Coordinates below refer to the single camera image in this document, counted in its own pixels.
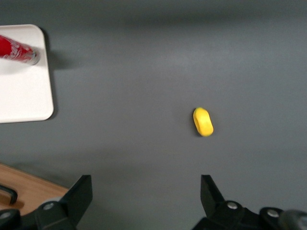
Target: white tray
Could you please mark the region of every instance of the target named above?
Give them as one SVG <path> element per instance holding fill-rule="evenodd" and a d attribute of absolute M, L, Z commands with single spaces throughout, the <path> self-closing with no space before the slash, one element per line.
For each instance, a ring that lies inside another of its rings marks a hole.
<path fill-rule="evenodd" d="M 0 58 L 0 123 L 39 121 L 53 113 L 44 34 L 35 25 L 0 26 L 0 35 L 35 47 L 36 65 Z"/>

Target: yellow toy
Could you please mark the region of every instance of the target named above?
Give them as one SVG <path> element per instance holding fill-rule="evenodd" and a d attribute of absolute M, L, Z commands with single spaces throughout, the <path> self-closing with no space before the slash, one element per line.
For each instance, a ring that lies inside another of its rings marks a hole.
<path fill-rule="evenodd" d="M 208 137 L 213 133 L 213 125 L 207 110 L 201 107 L 196 108 L 193 113 L 193 119 L 200 135 Z"/>

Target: red object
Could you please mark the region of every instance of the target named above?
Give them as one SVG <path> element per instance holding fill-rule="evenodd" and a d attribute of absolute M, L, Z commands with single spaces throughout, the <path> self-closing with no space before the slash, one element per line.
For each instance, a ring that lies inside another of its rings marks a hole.
<path fill-rule="evenodd" d="M 38 53 L 30 46 L 0 35 L 0 58 L 36 64 Z"/>

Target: screw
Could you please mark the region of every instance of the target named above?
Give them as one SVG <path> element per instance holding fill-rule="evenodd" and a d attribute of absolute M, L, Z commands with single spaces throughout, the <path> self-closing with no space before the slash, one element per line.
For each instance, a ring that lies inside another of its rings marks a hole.
<path fill-rule="evenodd" d="M 237 208 L 238 208 L 238 206 L 237 206 L 234 202 L 229 202 L 229 203 L 227 204 L 227 206 L 228 206 L 230 209 L 237 209 Z"/>
<path fill-rule="evenodd" d="M 10 215 L 11 215 L 10 212 L 5 212 L 5 213 L 3 213 L 3 214 L 0 216 L 0 219 L 5 219 L 5 218 L 9 217 Z"/>
<path fill-rule="evenodd" d="M 270 217 L 275 217 L 275 218 L 279 217 L 278 212 L 276 212 L 276 211 L 273 210 L 273 209 L 269 209 L 269 210 L 267 211 L 267 213 L 268 213 L 268 215 L 269 215 Z"/>
<path fill-rule="evenodd" d="M 44 207 L 43 207 L 43 210 L 49 210 L 49 209 L 51 209 L 52 207 L 54 206 L 54 204 L 53 203 L 49 203 L 49 204 L 46 204 Z"/>

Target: gray table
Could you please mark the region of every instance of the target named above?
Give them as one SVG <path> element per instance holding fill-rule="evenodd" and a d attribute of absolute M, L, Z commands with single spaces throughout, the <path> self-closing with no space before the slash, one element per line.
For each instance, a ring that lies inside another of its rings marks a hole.
<path fill-rule="evenodd" d="M 189 230 L 201 174 L 254 212 L 307 210 L 306 1 L 0 1 L 1 25 L 27 23 L 55 112 L 1 124 L 0 161 L 67 187 L 91 174 L 79 229 Z"/>

